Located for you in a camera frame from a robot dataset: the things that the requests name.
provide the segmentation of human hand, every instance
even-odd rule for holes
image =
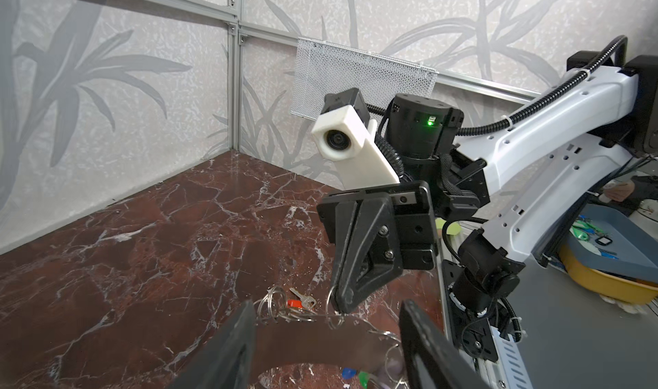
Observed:
[[[616,202],[623,202],[635,190],[635,183],[632,180],[621,183],[615,187],[604,190],[604,195]]]

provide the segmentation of robotic arm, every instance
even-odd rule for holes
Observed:
[[[398,94],[386,111],[381,109],[382,123],[388,120],[384,136],[394,156],[377,144],[381,136],[374,131],[375,121],[363,116],[370,108],[340,105],[341,98],[331,96],[333,107],[325,106],[311,134],[320,153],[337,161],[350,189],[318,206],[337,249],[334,308],[354,310],[402,269],[431,269],[434,216],[470,219],[514,175],[546,159],[525,188],[458,251],[463,268],[449,295],[465,315],[460,322],[484,316],[493,302],[508,296],[542,236],[584,193],[605,183],[633,157],[658,152],[658,57],[624,63],[625,46],[626,38],[619,37],[600,53],[577,53],[569,58],[561,85],[507,120],[487,126],[462,128],[458,109]],[[348,95],[359,95],[351,101],[363,100],[357,89],[350,90]],[[337,136],[344,149],[332,145]],[[397,159],[403,164],[399,176],[391,168]],[[403,211],[401,192],[412,193],[415,204],[428,207]],[[341,196],[350,198],[351,209],[337,198]],[[368,218],[374,196],[387,205],[378,210],[394,225]],[[328,212],[327,204],[338,206]],[[340,229],[332,223],[337,221],[343,225]]]

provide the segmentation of camera lens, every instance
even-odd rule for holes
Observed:
[[[326,140],[327,145],[337,151],[345,150],[350,146],[350,138],[340,130],[330,130],[327,132]]]

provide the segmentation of white mesh sheet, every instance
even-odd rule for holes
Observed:
[[[395,94],[430,97],[437,76],[419,64],[300,38],[290,112],[315,120],[326,94],[350,88],[360,89],[366,103],[385,109]]]

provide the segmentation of plastic tray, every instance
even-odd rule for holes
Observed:
[[[607,246],[595,242],[594,235],[589,243],[618,259],[592,253],[585,249],[574,236],[568,236],[569,249],[584,266],[624,277],[658,283],[658,242],[637,227],[629,218],[611,207],[589,204],[581,215],[591,219],[597,227],[608,234],[613,243]]]

